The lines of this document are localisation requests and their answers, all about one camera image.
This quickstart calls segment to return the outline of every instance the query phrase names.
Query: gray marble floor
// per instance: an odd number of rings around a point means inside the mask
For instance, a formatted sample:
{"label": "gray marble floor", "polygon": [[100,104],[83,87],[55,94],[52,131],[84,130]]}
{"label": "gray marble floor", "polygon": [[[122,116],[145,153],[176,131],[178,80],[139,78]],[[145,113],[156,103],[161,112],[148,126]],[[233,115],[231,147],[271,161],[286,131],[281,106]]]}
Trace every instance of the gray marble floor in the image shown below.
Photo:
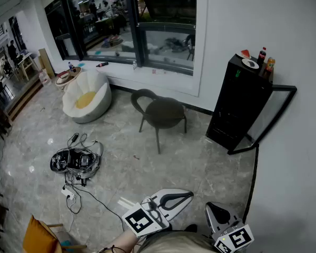
{"label": "gray marble floor", "polygon": [[[64,176],[52,172],[49,162],[75,132],[85,132],[88,139],[104,144],[100,169],[84,190],[120,216],[126,212],[118,204],[121,197],[135,203],[161,188],[188,189],[195,194],[191,204],[173,220],[174,229],[197,223],[200,232],[209,234],[204,213],[207,201],[229,204],[243,215],[254,151],[227,155],[226,149],[205,137],[211,117],[186,109],[187,134],[182,123],[161,130],[159,155],[154,129],[144,123],[143,131],[138,132],[141,115],[131,105],[130,94],[120,90],[112,93],[112,106],[101,118],[76,124],[62,111],[62,93],[53,85],[44,87],[13,122],[1,162],[2,203],[10,209],[1,241],[6,252],[21,252],[31,214],[46,223],[61,222],[69,230],[72,216],[61,194]],[[0,140],[0,159],[2,147]],[[87,252],[91,252],[117,237],[122,227],[119,219],[90,195],[80,195],[82,209],[74,216],[70,235],[87,244]]]}

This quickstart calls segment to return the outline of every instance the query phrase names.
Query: yellow cushion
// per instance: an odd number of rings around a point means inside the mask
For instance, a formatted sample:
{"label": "yellow cushion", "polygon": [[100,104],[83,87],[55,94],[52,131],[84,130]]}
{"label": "yellow cushion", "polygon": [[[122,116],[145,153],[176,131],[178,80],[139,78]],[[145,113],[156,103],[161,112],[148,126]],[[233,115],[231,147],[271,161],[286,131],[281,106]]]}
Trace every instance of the yellow cushion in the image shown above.
{"label": "yellow cushion", "polygon": [[88,92],[84,95],[81,95],[80,98],[76,101],[76,108],[83,109],[84,107],[87,107],[94,98],[95,94],[96,92]]}
{"label": "yellow cushion", "polygon": [[25,253],[53,253],[57,240],[33,216],[23,240]]}

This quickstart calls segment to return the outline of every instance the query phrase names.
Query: orange juice bottle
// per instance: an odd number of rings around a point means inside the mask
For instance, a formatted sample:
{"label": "orange juice bottle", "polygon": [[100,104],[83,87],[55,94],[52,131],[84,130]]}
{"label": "orange juice bottle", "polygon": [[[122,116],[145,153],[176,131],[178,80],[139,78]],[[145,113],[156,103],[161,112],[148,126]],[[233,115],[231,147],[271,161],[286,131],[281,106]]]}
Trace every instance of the orange juice bottle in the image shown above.
{"label": "orange juice bottle", "polygon": [[267,71],[272,72],[275,64],[275,59],[273,57],[268,58],[267,67],[265,68]]}

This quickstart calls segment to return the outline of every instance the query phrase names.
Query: black window frame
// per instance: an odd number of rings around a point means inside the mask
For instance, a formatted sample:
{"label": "black window frame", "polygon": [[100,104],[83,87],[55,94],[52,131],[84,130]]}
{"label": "black window frame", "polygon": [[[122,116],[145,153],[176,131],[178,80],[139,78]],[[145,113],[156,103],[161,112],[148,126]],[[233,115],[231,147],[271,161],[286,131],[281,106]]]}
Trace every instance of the black window frame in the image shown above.
{"label": "black window frame", "polygon": [[193,76],[193,67],[176,64],[167,64],[166,62],[159,61],[150,61],[149,51],[147,49],[146,31],[174,32],[195,35],[195,24],[140,22],[137,0],[126,0],[126,2],[129,11],[129,23],[131,28],[132,40],[134,44],[135,58],[107,55],[88,55],[85,49],[82,47],[83,42],[81,42],[81,39],[79,38],[78,33],[75,30],[75,24],[70,11],[71,2],[69,0],[60,0],[61,6],[63,6],[63,10],[65,13],[66,25],[68,27],[67,36],[72,40],[73,46],[77,54],[76,56],[68,56],[63,52],[62,49],[58,47],[58,44],[56,44],[62,59],[76,59],[79,61],[105,61],[123,64],[133,64],[133,62],[136,61],[138,67],[147,66],[156,69],[163,69]]}

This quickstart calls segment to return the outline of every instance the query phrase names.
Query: glass window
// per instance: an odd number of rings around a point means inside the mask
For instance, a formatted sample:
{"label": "glass window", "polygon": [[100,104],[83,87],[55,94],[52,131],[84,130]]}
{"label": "glass window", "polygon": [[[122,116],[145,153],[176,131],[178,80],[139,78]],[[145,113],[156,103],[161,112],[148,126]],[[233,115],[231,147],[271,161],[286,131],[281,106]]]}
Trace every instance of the glass window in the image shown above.
{"label": "glass window", "polygon": [[195,35],[146,31],[149,60],[193,68]]}
{"label": "glass window", "polygon": [[140,22],[195,24],[196,0],[137,0]]}
{"label": "glass window", "polygon": [[135,58],[125,0],[69,0],[81,46],[88,56]]}
{"label": "glass window", "polygon": [[62,59],[68,56],[76,56],[61,0],[55,0],[46,7],[46,15],[51,28],[56,46]]}

